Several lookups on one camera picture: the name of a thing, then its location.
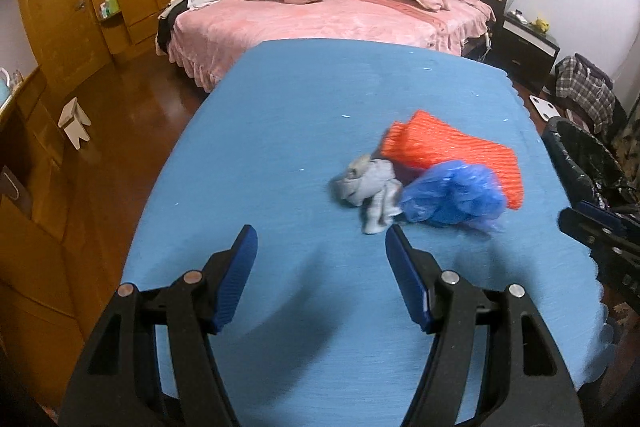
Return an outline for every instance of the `garbage bag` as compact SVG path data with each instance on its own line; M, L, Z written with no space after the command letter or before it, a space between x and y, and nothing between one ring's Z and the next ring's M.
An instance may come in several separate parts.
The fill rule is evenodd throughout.
M426 170L402 192L400 207L408 221L432 225L466 223L481 230L494 228L507 206L495 173L485 165L460 160Z
M551 118L542 141L567 197L607 210L637 204L638 198L613 155L592 134L565 118Z

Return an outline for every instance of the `gray cloth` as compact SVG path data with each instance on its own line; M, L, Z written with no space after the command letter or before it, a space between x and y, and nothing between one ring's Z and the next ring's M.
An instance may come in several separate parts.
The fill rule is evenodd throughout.
M366 154L349 164L344 176L336 181L338 196L355 206L371 198L367 207L364 233L380 233L402 213L398 200L402 184L396 180L394 166L389 160L372 160Z
M369 161L368 156L361 156L349 165L345 176L336 182L338 195L341 200L361 206L364 200L378 194L386 182L395 177L394 166L389 160Z
M556 66L556 96L570 98L593 120L593 134L606 133L613 123L616 97L583 61L566 57Z

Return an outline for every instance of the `table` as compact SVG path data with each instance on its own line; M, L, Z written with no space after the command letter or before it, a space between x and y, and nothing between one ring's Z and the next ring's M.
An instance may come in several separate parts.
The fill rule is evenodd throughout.
M476 285L522 284L576 386L604 368L610 338L596 266L556 226L568 201L503 71L394 44L264 42L176 144L122 279L167 285L229 248L244 223L256 228L258 256L236 316L211 341L244 427L400 425L431 338L408 316L383 235L362 234L358 210L335 201L330 181L418 108L513 148L525 200L500 218L501 233L416 224L403 227L412 245ZM480 337L459 420L475 409ZM167 351L161 334L162 382L174 393Z

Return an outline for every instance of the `nightstand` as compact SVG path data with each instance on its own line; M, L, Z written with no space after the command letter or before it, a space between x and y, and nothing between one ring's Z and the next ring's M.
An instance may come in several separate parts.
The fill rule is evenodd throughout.
M505 15L502 27L494 31L485 62L505 70L511 80L539 94L559 51L560 46L551 35Z

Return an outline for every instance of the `drawer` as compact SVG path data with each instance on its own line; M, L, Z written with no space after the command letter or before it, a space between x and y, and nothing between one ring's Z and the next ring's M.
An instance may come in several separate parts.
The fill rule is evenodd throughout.
M62 165L65 152L65 139L40 99L38 99L33 106L29 119L26 122L26 127L27 130L36 137L36 140L49 156L58 165Z
M24 79L24 86L18 95L17 105L20 115L25 120L31 116L31 111L46 87L47 79L40 71L40 67Z
M62 246L0 198L0 283L39 305L75 317Z
M78 322L2 283L0 301L0 334L9 362L34 399L59 407L84 343Z
M511 38L518 38L519 41L530 44L550 57L555 57L558 54L554 47L512 22L505 21L502 28L502 32L505 35L508 35Z
M154 13L129 26L129 35L131 36L131 42L134 44L138 44L146 38L149 38L151 35L155 35L157 31L158 13Z
M554 64L554 57L515 35L500 35L493 54L491 63L535 93L542 90Z

